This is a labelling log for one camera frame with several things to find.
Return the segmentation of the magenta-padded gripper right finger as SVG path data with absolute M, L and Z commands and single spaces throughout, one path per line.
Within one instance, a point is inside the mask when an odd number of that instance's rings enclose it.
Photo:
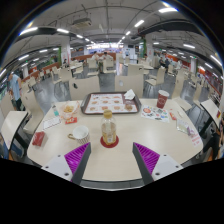
M 139 143 L 133 143 L 132 152 L 145 185 L 182 169 L 182 166 L 168 154 L 158 154 Z

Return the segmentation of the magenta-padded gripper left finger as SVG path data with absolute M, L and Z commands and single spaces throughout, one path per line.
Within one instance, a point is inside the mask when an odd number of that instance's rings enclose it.
M 91 143 L 81 145 L 65 155 L 57 155 L 42 169 L 79 185 L 91 154 Z

